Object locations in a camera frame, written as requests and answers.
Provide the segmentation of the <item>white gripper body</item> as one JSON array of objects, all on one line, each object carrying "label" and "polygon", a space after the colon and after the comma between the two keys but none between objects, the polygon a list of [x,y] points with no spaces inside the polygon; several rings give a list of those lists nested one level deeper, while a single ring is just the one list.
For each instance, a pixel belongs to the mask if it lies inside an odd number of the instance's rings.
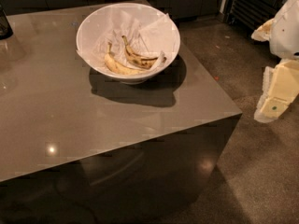
[{"label": "white gripper body", "polygon": [[299,59],[299,0],[287,0],[273,19],[270,51],[281,59]]}]

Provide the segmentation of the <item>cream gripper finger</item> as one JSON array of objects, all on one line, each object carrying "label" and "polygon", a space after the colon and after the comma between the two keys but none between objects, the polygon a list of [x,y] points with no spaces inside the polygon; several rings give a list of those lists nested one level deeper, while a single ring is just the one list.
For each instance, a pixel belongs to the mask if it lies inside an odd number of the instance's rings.
[{"label": "cream gripper finger", "polygon": [[251,35],[251,38],[253,40],[264,42],[269,41],[271,38],[271,27],[274,20],[270,19],[266,21],[264,24],[259,26]]},{"label": "cream gripper finger", "polygon": [[254,119],[268,123],[278,119],[299,94],[299,62],[282,59],[274,68],[265,67],[263,94]]}]

